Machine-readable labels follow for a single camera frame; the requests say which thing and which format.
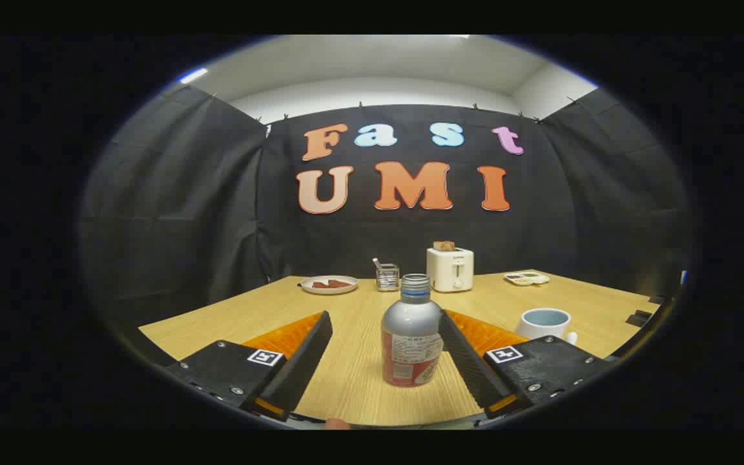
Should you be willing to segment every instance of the finger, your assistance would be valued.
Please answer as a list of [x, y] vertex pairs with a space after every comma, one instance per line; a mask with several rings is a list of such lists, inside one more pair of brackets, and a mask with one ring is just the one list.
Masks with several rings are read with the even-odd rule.
[[325, 421], [325, 427], [323, 429], [352, 429], [346, 421], [339, 420], [338, 418], [329, 418]]

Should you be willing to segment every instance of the orange letter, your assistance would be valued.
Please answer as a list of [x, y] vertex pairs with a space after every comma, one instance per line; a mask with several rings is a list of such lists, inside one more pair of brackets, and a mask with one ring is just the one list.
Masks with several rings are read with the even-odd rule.
[[510, 204], [504, 199], [504, 175], [507, 171], [498, 167], [478, 167], [484, 175], [484, 202], [481, 207], [493, 212], [506, 212]]
[[331, 153], [331, 149], [326, 147], [327, 144], [334, 147], [340, 141], [339, 132], [346, 132], [349, 127], [346, 124], [336, 124], [335, 126], [321, 127], [305, 133], [304, 136], [309, 140], [309, 145], [304, 155], [304, 161], [313, 160]]
[[298, 190], [298, 202], [300, 208], [310, 214], [331, 214], [343, 207], [346, 198], [349, 197], [349, 173], [354, 171], [352, 167], [335, 167], [329, 170], [334, 179], [333, 195], [331, 200], [321, 202], [318, 200], [318, 178], [323, 171], [311, 170], [298, 174], [300, 189]]
[[397, 210], [401, 203], [395, 198], [395, 189], [411, 209], [421, 193], [425, 192], [421, 206], [426, 210], [448, 210], [452, 202], [446, 197], [446, 163], [431, 161], [423, 165], [418, 176], [411, 177], [404, 165], [397, 161], [384, 161], [375, 165], [380, 171], [380, 200], [375, 202], [378, 210]]

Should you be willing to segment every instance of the mug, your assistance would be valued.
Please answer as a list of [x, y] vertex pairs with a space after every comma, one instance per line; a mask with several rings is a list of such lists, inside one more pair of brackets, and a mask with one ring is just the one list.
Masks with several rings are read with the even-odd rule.
[[[570, 323], [570, 314], [560, 309], [529, 309], [522, 314], [522, 320], [516, 333], [527, 339], [536, 339], [541, 336], [556, 336], [562, 338], [564, 330]], [[575, 345], [579, 335], [567, 333], [565, 341]]]

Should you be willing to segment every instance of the toaster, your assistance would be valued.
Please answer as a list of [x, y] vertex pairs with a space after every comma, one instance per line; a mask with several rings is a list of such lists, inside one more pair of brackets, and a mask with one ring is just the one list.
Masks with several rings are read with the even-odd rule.
[[426, 274], [438, 292], [469, 291], [473, 288], [473, 253], [456, 247], [454, 251], [426, 249]]

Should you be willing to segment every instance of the bottle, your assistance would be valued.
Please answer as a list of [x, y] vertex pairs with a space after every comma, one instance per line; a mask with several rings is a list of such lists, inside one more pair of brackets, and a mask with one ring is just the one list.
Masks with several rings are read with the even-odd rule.
[[427, 274], [402, 277], [401, 300], [386, 310], [380, 325], [385, 382], [411, 388], [431, 379], [444, 347], [438, 333], [442, 312], [430, 300]]

